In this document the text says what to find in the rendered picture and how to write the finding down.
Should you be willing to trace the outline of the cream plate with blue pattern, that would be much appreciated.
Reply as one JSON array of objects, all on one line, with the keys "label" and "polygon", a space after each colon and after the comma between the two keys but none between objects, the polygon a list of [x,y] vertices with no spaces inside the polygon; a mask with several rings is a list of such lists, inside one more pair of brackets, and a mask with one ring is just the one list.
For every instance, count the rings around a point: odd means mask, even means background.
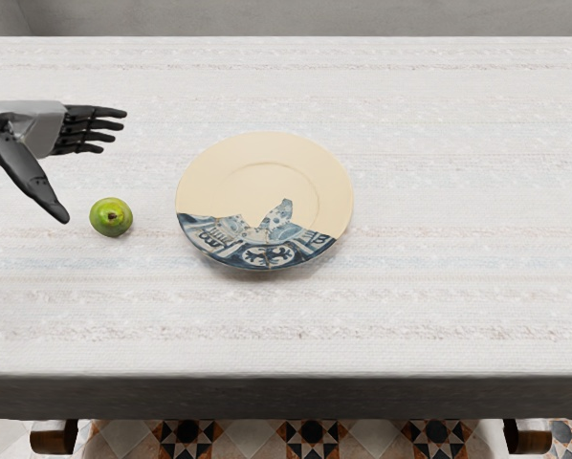
[{"label": "cream plate with blue pattern", "polygon": [[228,267],[269,272],[314,260],[347,229],[354,193],[319,144],[283,132],[230,137],[183,174],[175,208],[187,240]]}]

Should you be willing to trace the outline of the green pear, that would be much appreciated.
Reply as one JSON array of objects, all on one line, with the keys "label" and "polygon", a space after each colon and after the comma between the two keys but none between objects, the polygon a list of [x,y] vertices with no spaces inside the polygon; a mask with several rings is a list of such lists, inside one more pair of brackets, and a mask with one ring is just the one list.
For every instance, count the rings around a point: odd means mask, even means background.
[{"label": "green pear", "polygon": [[92,228],[106,237],[120,237],[133,224],[133,213],[128,204],[116,197],[102,198],[90,209]]}]

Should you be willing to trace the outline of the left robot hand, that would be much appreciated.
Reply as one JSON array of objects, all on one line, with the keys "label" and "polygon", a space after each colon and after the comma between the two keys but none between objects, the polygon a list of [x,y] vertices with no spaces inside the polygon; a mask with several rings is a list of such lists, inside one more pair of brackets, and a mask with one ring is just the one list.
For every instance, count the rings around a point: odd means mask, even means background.
[{"label": "left robot hand", "polygon": [[0,100],[0,167],[12,182],[58,222],[70,216],[60,204],[39,161],[51,156],[103,151],[127,113],[56,100]]}]

